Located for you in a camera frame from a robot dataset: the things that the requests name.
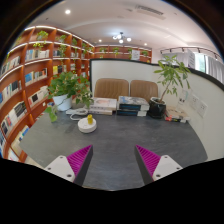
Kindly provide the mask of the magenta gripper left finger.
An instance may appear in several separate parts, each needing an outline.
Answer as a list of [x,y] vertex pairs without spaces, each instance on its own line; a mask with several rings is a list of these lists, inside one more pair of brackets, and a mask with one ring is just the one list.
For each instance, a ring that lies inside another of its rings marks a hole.
[[45,170],[82,186],[93,156],[93,146],[89,145],[69,156],[58,156]]

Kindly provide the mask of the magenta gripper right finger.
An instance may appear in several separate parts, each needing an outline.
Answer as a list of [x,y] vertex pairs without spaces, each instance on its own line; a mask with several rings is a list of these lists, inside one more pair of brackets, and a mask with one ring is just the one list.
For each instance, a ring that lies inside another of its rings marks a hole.
[[159,156],[142,146],[136,145],[134,153],[145,185],[182,169],[170,156]]

